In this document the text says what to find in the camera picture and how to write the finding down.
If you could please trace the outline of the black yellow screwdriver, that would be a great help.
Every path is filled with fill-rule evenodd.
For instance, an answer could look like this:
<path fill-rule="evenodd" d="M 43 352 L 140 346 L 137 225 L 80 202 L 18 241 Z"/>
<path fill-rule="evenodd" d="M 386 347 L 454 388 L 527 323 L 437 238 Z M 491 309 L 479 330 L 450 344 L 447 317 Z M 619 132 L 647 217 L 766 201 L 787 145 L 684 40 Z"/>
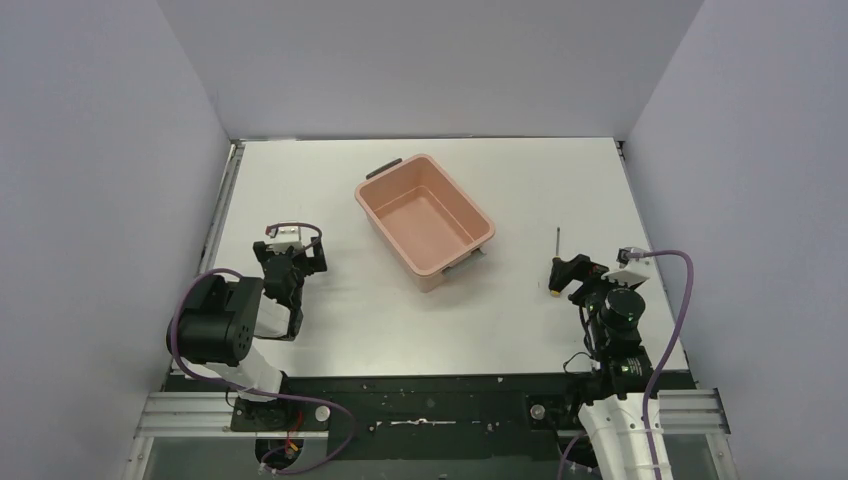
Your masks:
<path fill-rule="evenodd" d="M 556 236 L 555 236 L 555 251 L 554 256 L 551 261 L 551 270 L 549 274 L 548 280 L 548 289 L 552 296 L 558 297 L 561 295 L 563 290 L 562 284 L 562 270 L 564 262 L 560 257 L 560 244 L 561 244 L 561 228 L 556 228 Z"/>

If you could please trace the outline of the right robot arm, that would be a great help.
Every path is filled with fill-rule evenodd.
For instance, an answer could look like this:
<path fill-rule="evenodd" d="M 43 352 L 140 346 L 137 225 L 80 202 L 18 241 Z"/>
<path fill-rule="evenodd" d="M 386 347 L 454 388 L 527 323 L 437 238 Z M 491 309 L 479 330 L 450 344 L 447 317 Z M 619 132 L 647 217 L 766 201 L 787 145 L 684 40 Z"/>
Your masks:
<path fill-rule="evenodd" d="M 669 479 L 663 439 L 658 375 L 639 333 L 646 301 L 638 287 L 652 268 L 637 249 L 622 249 L 617 267 L 584 254 L 554 257 L 548 288 L 554 295 L 571 283 L 569 301 L 578 309 L 584 345 L 592 366 L 575 373 L 570 412 L 583 427 L 605 479 Z"/>

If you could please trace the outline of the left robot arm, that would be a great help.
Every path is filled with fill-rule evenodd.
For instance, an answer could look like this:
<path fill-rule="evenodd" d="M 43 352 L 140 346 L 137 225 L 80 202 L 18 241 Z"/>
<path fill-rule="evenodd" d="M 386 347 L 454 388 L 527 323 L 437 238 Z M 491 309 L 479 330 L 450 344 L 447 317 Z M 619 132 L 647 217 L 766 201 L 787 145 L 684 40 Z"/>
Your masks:
<path fill-rule="evenodd" d="M 302 405 L 289 399 L 287 374 L 254 347 L 256 339 L 292 341 L 304 318 L 307 277 L 326 271 L 321 240 L 299 236 L 256 241 L 259 277 L 212 274 L 193 286 L 166 334 L 170 353 L 203 365 L 237 394 L 234 428 L 280 431 L 297 424 Z"/>

